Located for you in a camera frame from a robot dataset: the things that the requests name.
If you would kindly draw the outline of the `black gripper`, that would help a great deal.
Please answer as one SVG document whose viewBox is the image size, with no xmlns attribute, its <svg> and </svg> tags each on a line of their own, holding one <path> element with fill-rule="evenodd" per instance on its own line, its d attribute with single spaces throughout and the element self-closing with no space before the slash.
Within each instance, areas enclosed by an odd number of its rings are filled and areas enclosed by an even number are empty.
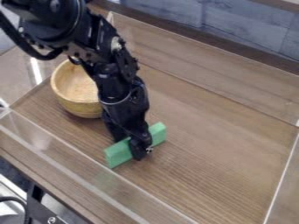
<svg viewBox="0 0 299 224">
<path fill-rule="evenodd" d="M 149 109 L 145 83 L 134 78 L 129 91 L 120 100 L 100 97 L 101 118 L 114 142 L 130 137 L 128 141 L 132 158 L 140 161 L 150 151 L 153 139 L 145 122 Z"/>
</svg>

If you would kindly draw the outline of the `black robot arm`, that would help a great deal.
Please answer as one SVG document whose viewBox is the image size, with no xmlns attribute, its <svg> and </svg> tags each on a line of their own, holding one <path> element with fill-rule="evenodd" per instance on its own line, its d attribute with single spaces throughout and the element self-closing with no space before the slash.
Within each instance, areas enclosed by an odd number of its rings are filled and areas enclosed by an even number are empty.
<svg viewBox="0 0 299 224">
<path fill-rule="evenodd" d="M 145 121 L 149 109 L 145 83 L 137 76 L 137 59 L 114 26 L 87 7 L 89 0 L 0 0 L 19 18 L 11 25 L 0 12 L 0 28 L 37 60 L 59 54 L 82 67 L 97 86 L 101 119 L 118 142 L 128 139 L 132 157 L 145 157 L 152 136 Z"/>
</svg>

